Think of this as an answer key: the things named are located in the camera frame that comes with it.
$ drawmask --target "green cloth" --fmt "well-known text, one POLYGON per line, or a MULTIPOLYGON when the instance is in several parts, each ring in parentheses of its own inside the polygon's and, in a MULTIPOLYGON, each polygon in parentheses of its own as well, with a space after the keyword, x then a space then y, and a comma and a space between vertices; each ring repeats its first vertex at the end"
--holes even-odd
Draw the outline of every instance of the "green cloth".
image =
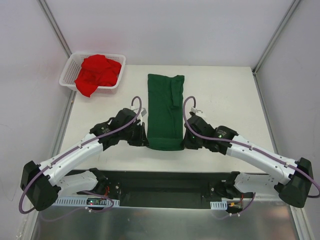
POLYGON ((185 76, 148 74, 149 148, 183 150, 183 91, 185 76))

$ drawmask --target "red cloth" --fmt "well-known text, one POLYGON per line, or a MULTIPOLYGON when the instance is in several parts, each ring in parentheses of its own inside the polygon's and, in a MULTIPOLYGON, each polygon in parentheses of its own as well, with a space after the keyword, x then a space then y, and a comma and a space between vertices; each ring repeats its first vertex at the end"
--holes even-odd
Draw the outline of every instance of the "red cloth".
POLYGON ((80 93, 88 98, 98 86, 112 87, 116 85, 121 70, 119 62, 99 54, 85 58, 81 67, 74 82, 80 93))

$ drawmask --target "white table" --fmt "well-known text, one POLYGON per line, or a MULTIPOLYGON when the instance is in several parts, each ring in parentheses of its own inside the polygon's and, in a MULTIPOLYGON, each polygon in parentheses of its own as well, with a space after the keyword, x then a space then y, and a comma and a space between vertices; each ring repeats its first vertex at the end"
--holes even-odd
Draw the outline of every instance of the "white table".
MULTIPOLYGON (((136 95, 141 97, 143 107, 148 110, 148 74, 169 77, 184 75, 184 98, 190 95, 196 97, 197 108, 205 112, 209 124, 214 128, 225 125, 253 143, 273 150, 249 67, 165 65, 127 65, 118 92, 114 95, 96 93, 87 98, 77 93, 61 150, 82 139, 95 124, 115 117, 122 108, 128 108, 136 95)), ((192 101, 187 104, 188 111, 192 104, 192 101)), ((147 126, 148 115, 144 121, 147 126)), ((262 172, 242 160, 207 149, 157 151, 129 146, 124 141, 91 157, 76 169, 89 168, 116 171, 262 172)))

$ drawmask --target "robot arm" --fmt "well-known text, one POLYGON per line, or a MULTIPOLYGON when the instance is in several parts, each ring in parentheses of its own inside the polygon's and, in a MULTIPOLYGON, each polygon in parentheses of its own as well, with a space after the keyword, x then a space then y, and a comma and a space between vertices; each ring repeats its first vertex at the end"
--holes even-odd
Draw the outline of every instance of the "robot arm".
POLYGON ((219 126, 213 128, 204 120, 202 111, 196 108, 191 109, 191 117, 187 120, 188 125, 198 135, 217 140, 207 140, 196 136, 186 127, 184 146, 187 149, 199 149, 205 147, 211 152, 219 152, 243 160, 267 174, 246 174, 232 172, 231 177, 214 187, 214 191, 221 197, 233 199, 239 193, 262 193, 264 195, 279 196, 284 202, 297 208, 303 208, 311 188, 311 182, 299 172, 289 168, 288 165, 304 171, 311 178, 313 177, 311 162, 305 158, 300 161, 280 156, 273 152, 259 147, 236 131, 219 126), (266 156, 281 159, 286 165, 266 156))
POLYGON ((21 189, 25 190, 36 174, 48 167, 47 170, 31 185, 26 195, 37 211, 51 206, 58 197, 75 194, 81 191, 93 191, 96 194, 105 194, 107 179, 96 168, 83 173, 66 176, 68 172, 83 163, 88 158, 97 155, 111 146, 125 140, 131 146, 148 146, 145 133, 145 124, 142 122, 146 109, 143 108, 134 123, 117 133, 97 138, 103 134, 119 129, 134 119, 138 108, 124 108, 116 117, 95 125, 83 139, 66 151, 36 165, 28 162, 24 168, 21 179, 21 189))

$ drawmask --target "white basket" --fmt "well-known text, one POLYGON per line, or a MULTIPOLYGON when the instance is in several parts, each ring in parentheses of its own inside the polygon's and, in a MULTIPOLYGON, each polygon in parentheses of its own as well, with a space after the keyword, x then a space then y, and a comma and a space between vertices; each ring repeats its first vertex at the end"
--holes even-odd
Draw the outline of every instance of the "white basket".
POLYGON ((73 91, 77 91, 75 80, 77 79, 78 74, 81 70, 81 64, 83 63, 84 59, 96 54, 104 55, 107 59, 117 61, 121 64, 121 70, 118 76, 118 80, 116 81, 116 84, 114 86, 98 86, 94 93, 115 94, 118 90, 118 85, 121 81, 122 74, 124 73, 126 65, 126 57, 120 54, 75 52, 66 62, 59 79, 59 84, 61 86, 68 87, 73 91))

